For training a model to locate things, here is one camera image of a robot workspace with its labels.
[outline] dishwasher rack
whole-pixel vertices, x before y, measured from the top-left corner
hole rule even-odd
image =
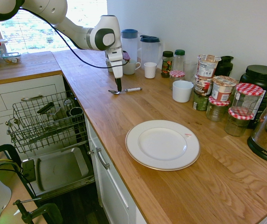
[[[84,114],[70,116],[76,106],[71,91],[39,96],[13,104],[13,117],[7,134],[20,152],[25,153],[52,144],[65,147],[88,142]]]

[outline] window blind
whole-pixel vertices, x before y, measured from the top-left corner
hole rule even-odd
[[[67,17],[83,27],[94,27],[107,14],[106,0],[67,0]],[[31,53],[67,49],[61,37],[43,20],[23,10],[10,20],[0,22],[0,32],[8,40],[8,51]],[[65,37],[73,48],[74,45]]]

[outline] white cabinet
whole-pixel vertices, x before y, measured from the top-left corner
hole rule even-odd
[[[12,105],[14,103],[20,102],[22,98],[47,96],[64,91],[62,75],[0,84],[0,145],[11,144],[10,136],[7,135],[8,126],[5,122],[13,118]],[[26,154],[20,156],[21,158],[28,157]]]
[[[85,121],[98,200],[109,222],[111,224],[146,224],[86,117]]]

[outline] water jug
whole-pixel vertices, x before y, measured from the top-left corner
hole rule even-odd
[[[138,59],[138,31],[135,29],[124,29],[121,31],[122,50],[137,62]]]
[[[161,54],[159,49],[161,47],[160,39],[155,36],[141,35],[141,67],[144,69],[146,62],[159,62]]]

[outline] stacked plates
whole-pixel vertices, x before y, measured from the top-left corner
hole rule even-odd
[[[133,127],[127,133],[126,148],[140,164],[166,171],[185,168],[200,155],[194,133],[168,120],[151,120]]]

